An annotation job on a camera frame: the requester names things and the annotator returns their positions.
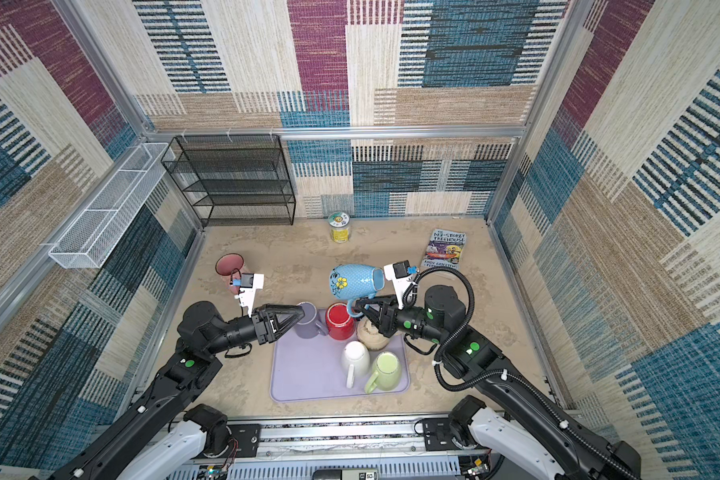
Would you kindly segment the lavender mug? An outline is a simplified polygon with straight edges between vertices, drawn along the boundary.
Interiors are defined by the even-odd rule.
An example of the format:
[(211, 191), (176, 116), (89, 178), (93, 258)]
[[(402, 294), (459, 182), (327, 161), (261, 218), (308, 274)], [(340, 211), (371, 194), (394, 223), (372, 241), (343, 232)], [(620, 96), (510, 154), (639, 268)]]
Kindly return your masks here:
[(301, 339), (312, 339), (317, 336), (327, 336), (328, 328), (325, 322), (320, 318), (317, 307), (311, 302), (299, 303), (304, 316), (293, 327), (296, 335)]

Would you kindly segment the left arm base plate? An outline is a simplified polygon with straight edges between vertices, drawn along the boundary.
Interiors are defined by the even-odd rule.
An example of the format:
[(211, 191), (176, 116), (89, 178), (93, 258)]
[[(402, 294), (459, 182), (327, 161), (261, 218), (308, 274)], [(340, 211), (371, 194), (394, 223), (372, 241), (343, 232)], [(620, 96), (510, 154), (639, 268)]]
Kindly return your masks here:
[(260, 424), (232, 424), (213, 427), (206, 435), (206, 458), (233, 460), (253, 458), (259, 446)]

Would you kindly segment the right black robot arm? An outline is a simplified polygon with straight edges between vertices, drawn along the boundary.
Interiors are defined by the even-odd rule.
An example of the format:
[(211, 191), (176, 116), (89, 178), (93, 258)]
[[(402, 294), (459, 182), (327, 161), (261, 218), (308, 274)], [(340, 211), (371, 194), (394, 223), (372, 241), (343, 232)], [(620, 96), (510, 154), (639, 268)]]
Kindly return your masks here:
[(624, 441), (612, 443), (585, 427), (530, 383), (499, 347), (472, 327), (460, 330), (466, 305), (454, 288), (435, 285), (423, 306), (402, 306), (394, 295), (362, 298), (363, 313), (380, 333), (431, 342), (436, 365), (456, 378), (442, 387), (468, 394), (449, 414), (455, 445), (483, 447), (535, 479), (638, 479), (641, 458)]

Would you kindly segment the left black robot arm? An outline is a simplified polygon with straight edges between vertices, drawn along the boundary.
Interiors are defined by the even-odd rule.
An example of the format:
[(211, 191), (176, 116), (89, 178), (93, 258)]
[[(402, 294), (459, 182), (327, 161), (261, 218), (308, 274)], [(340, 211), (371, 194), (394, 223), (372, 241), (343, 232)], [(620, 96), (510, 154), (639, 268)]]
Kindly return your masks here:
[(217, 358), (237, 347), (278, 341), (304, 317), (299, 305), (266, 304), (226, 321), (210, 301), (185, 310), (175, 351), (145, 392), (52, 479), (115, 479), (147, 443), (193, 403), (222, 368)]

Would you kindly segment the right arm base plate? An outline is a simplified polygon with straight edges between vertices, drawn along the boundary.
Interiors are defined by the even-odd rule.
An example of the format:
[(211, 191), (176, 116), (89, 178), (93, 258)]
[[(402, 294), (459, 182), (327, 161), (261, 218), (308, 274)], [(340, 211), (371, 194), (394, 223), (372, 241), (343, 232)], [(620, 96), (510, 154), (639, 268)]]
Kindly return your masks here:
[(425, 417), (417, 420), (414, 432), (423, 438), (426, 451), (483, 449), (472, 437), (466, 424), (447, 417)]

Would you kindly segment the pink patterned mug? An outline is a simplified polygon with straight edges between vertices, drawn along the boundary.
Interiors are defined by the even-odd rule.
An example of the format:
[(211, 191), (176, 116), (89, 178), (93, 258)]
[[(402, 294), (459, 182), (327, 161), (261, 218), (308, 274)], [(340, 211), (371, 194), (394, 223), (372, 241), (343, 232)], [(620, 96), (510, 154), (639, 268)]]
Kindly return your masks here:
[(235, 279), (240, 279), (246, 272), (244, 257), (238, 253), (227, 253), (222, 255), (215, 264), (216, 274), (224, 281), (227, 290), (237, 295), (240, 287), (234, 284)]

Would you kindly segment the blue flowered mug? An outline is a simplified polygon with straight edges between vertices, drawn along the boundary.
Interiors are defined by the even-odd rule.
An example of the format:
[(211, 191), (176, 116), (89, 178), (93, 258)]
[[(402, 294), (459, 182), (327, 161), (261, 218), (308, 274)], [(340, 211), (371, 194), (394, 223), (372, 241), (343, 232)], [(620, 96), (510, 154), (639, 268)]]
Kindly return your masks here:
[(330, 291), (337, 300), (346, 303), (346, 311), (351, 318), (362, 316), (353, 310), (356, 300), (373, 298), (384, 286), (383, 270), (370, 265), (340, 265), (329, 274)]

